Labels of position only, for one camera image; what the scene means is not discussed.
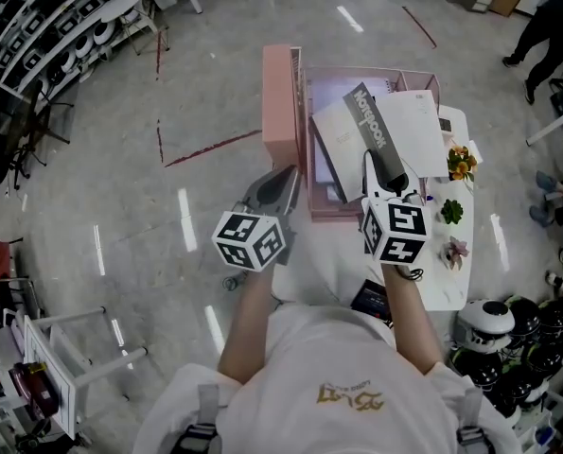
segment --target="gray floor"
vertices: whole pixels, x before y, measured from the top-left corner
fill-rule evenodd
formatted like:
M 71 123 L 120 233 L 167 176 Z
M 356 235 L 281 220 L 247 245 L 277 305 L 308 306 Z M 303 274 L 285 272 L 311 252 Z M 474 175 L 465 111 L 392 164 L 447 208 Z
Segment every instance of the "gray floor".
M 558 269 L 555 252 L 563 231 L 542 230 L 527 215 L 530 203 L 541 198 L 535 171 L 563 178 L 563 131 L 532 148 L 524 141 L 554 119 L 545 84 L 533 107 L 522 95 L 522 80 L 544 45 L 520 68 L 508 70 L 500 62 L 526 18 L 468 13 L 448 0 L 201 1 L 202 15 L 187 3 L 166 12 L 171 50 L 162 56 L 159 79 L 154 53 L 136 57 L 123 48 L 67 93 L 76 108 L 59 115 L 56 127 L 71 145 L 43 141 L 40 155 L 47 167 L 32 166 L 31 179 L 9 198 L 0 187 L 0 237 L 25 237 L 19 249 L 24 270 L 37 280 L 48 312 L 107 307 L 102 319 L 71 328 L 80 348 L 95 361 L 120 355 L 112 319 L 118 320 L 124 349 L 149 348 L 133 370 L 103 382 L 92 395 L 94 409 L 114 394 L 132 399 L 90 429 L 95 452 L 130 452 L 141 419 L 175 370 L 190 361 L 217 362 L 204 311 L 213 307 L 225 333 L 237 294 L 220 285 L 228 270 L 209 237 L 221 211 L 270 170 L 271 161 L 254 136 L 164 165 L 260 128 L 265 44 L 301 45 L 310 65 L 435 72 L 441 102 L 466 113 L 470 137 L 484 158 L 475 184 L 471 296 L 518 293 L 541 300 L 551 294 L 542 273 Z M 181 212 L 179 193 L 186 193 L 189 211 Z M 183 234 L 189 216 L 198 245 L 192 252 Z M 441 336 L 449 316 L 433 316 Z

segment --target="small potted plant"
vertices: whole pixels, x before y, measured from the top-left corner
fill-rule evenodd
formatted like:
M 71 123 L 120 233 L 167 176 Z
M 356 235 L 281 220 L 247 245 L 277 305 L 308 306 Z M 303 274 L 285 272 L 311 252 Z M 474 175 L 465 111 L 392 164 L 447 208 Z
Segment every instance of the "small potted plant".
M 457 224 L 462 219 L 464 209 L 460 202 L 447 199 L 441 208 L 441 216 L 446 224 Z
M 448 169 L 450 180 L 474 180 L 477 171 L 477 159 L 467 147 L 455 146 L 449 150 Z
M 452 271 L 457 264 L 459 271 L 462 268 L 462 257 L 468 257 L 468 254 L 469 251 L 466 248 L 466 243 L 451 236 L 449 242 L 443 246 L 441 259 Z

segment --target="backpack strap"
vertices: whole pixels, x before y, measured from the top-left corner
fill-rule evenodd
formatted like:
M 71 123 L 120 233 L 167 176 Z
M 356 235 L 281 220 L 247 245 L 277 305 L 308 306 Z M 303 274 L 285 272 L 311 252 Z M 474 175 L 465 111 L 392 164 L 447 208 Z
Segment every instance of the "backpack strap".
M 220 454 L 222 441 L 216 432 L 216 417 L 220 402 L 218 385 L 199 386 L 197 424 L 191 424 L 180 436 L 171 454 Z
M 457 431 L 458 454 L 495 454 L 493 445 L 479 427 L 479 412 L 483 392 L 477 388 L 466 390 L 460 408 L 460 426 Z

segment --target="white t-shirt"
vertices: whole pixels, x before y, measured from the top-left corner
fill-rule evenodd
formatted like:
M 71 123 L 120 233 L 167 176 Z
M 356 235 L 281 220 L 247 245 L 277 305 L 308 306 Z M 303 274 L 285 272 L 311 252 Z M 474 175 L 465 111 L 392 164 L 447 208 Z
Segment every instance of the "white t-shirt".
M 220 385 L 223 454 L 457 450 L 457 411 L 472 387 L 438 363 L 421 375 L 380 321 L 346 308 L 284 306 L 272 314 L 266 366 L 247 384 L 197 365 L 181 368 L 138 432 L 134 454 L 168 454 L 195 422 L 198 385 Z M 479 426 L 497 454 L 521 452 L 484 399 Z

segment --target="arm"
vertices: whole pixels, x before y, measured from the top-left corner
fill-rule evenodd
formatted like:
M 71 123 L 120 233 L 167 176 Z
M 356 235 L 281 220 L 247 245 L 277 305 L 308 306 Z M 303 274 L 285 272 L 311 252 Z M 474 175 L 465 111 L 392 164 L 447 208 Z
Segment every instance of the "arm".
M 395 266 L 382 265 L 391 308 L 397 352 L 422 374 L 443 361 L 441 347 L 413 281 L 403 279 Z
M 248 275 L 220 356 L 218 371 L 242 384 L 264 367 L 273 271 L 271 264 L 262 272 Z

